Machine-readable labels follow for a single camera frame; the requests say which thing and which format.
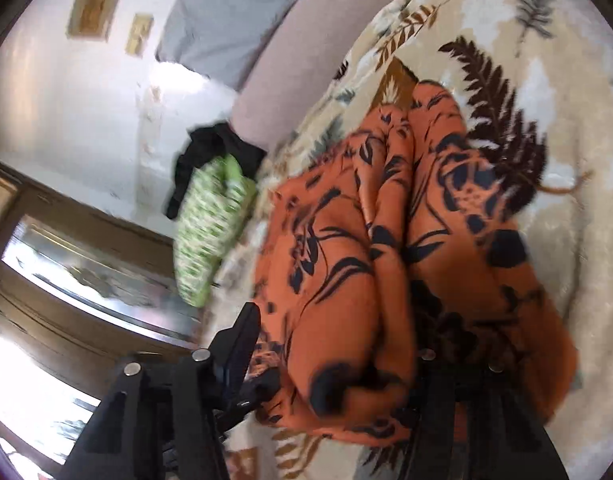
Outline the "green white patterned pillow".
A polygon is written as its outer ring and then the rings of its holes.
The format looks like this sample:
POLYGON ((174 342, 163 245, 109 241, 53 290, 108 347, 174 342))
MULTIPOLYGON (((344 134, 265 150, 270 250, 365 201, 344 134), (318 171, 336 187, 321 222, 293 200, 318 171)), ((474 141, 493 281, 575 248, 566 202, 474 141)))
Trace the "green white patterned pillow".
POLYGON ((215 273, 247 219, 256 181, 232 155, 194 170, 178 212, 173 243, 177 291, 186 304, 207 302, 215 273))

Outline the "wooden glass door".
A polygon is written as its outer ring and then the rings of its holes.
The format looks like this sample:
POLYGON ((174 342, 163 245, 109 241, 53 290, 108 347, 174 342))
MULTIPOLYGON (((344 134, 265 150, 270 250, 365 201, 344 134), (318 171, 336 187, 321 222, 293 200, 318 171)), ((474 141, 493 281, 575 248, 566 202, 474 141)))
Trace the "wooden glass door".
POLYGON ((0 437, 58 474, 121 363, 195 347, 169 237, 0 162, 0 437))

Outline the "orange black floral blouse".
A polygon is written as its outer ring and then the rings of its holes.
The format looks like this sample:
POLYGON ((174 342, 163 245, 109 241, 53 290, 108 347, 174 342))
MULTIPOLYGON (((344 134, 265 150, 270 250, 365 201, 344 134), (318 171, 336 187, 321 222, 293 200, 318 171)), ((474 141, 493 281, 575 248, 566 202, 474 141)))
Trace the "orange black floral blouse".
POLYGON ((253 299, 252 373, 280 376, 259 421, 336 440, 405 438, 424 352, 453 382, 511 374, 540 420, 577 367, 492 167, 432 81, 277 189, 253 299))

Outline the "grey pillow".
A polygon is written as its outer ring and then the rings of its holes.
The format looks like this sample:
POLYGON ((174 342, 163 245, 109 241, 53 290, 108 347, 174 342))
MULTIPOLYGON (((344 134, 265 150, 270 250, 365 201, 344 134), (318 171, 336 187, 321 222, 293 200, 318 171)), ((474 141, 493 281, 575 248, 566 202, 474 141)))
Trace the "grey pillow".
POLYGON ((235 91, 297 0, 175 0, 154 56, 235 91))

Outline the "cream leaf print blanket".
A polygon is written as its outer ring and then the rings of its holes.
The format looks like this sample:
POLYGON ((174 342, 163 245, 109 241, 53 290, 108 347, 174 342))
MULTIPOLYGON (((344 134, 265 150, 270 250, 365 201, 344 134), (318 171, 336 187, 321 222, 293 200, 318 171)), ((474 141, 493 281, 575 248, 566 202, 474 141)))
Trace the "cream leaf print blanket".
MULTIPOLYGON (((535 276, 577 354, 544 428, 565 479, 613 478, 613 30, 592 0, 393 0, 361 32, 339 80, 264 160, 256 209, 215 319, 253 299, 274 195, 361 126, 432 81, 489 162, 535 276)), ((226 441, 236 479, 404 479, 412 433, 385 445, 275 427, 258 411, 226 441)))

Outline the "black cloth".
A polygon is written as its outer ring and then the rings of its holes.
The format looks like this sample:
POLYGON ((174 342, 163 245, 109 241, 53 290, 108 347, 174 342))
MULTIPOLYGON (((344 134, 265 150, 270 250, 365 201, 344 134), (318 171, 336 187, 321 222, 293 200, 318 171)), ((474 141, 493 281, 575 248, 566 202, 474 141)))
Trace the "black cloth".
POLYGON ((175 220, 182 206, 192 173, 211 160, 232 155, 246 178, 256 177, 266 151, 242 140, 228 122, 198 127, 188 132, 189 142, 173 167, 173 190, 164 207, 165 217, 175 220))

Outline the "yellow wall switch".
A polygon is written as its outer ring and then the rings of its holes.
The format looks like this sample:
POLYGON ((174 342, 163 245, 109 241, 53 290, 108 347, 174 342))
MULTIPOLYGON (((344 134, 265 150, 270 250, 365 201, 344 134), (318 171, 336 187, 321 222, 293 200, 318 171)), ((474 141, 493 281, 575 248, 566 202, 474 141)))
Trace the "yellow wall switch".
POLYGON ((128 41, 125 46, 127 55, 141 58, 154 25, 154 17, 151 14, 136 13, 128 32, 128 41))

